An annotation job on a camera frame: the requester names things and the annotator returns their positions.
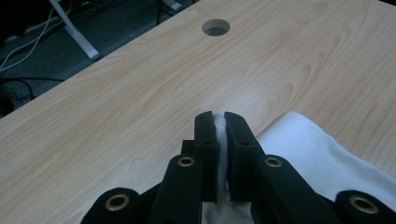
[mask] table surface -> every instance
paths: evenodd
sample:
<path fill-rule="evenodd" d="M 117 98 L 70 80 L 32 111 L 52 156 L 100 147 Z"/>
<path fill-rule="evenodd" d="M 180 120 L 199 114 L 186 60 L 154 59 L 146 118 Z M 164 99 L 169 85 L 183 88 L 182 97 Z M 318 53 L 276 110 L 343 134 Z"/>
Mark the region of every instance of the table surface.
<path fill-rule="evenodd" d="M 230 32 L 205 35 L 216 18 Z M 396 176 L 395 36 L 373 0 L 202 0 L 0 120 L 0 223 L 79 223 L 109 189 L 147 190 L 209 110 L 256 135 L 299 112 Z"/>

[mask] white cloth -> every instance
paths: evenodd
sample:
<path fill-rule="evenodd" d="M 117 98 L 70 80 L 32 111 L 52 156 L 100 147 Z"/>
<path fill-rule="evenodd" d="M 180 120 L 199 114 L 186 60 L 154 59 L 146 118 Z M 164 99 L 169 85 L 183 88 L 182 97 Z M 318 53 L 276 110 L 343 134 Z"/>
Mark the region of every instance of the white cloth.
<path fill-rule="evenodd" d="M 220 156 L 224 157 L 227 148 L 223 144 L 224 117 L 215 115 L 215 124 Z M 258 141 L 265 154 L 288 160 L 316 193 L 334 201 L 338 192 L 355 189 L 373 195 L 396 211 L 396 180 L 349 153 L 306 117 L 288 112 L 259 136 Z M 203 223 L 253 223 L 248 203 L 229 202 L 224 183 L 227 162 L 224 161 L 227 158 L 219 161 L 219 202 L 204 204 Z"/>

